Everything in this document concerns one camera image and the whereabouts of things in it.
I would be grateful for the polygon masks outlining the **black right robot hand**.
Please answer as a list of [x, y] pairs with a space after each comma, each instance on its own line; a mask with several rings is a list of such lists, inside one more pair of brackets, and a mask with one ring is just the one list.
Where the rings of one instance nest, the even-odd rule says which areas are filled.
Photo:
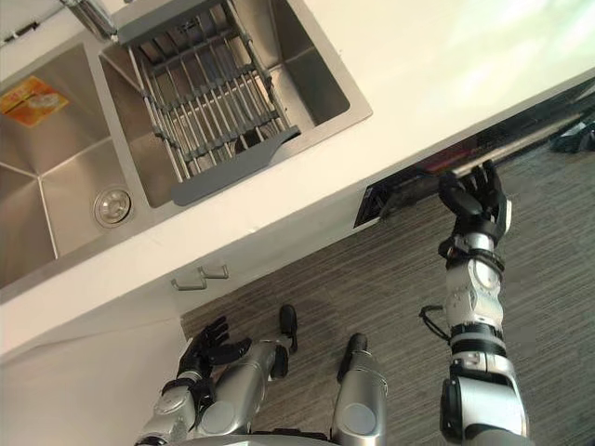
[[454, 172], [443, 174], [439, 197], [456, 216], [460, 233], [480, 232], [499, 240], [509, 229], [511, 202], [492, 160], [474, 166], [463, 177]]

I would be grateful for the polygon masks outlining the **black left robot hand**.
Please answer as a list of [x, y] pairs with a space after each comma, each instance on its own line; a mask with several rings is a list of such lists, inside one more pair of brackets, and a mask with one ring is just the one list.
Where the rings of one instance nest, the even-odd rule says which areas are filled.
[[241, 359], [251, 345], [250, 337], [231, 342], [227, 318], [221, 316], [192, 338], [179, 359], [177, 377], [197, 373], [200, 379], [206, 379], [215, 367]]

